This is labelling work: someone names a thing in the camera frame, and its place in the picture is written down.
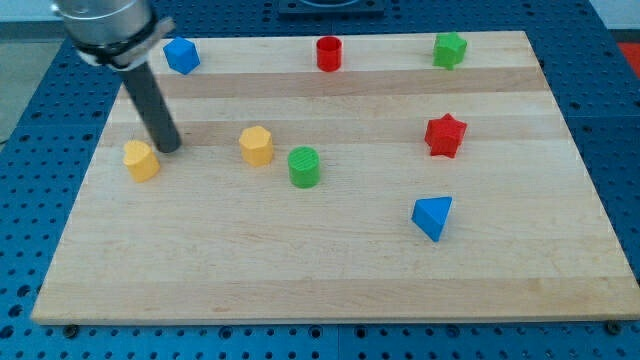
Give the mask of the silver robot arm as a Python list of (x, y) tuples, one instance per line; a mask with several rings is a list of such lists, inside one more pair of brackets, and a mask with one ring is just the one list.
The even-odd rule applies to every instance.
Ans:
[(175, 29), (170, 17), (159, 18), (149, 0), (53, 0), (80, 57), (92, 66), (129, 71)]

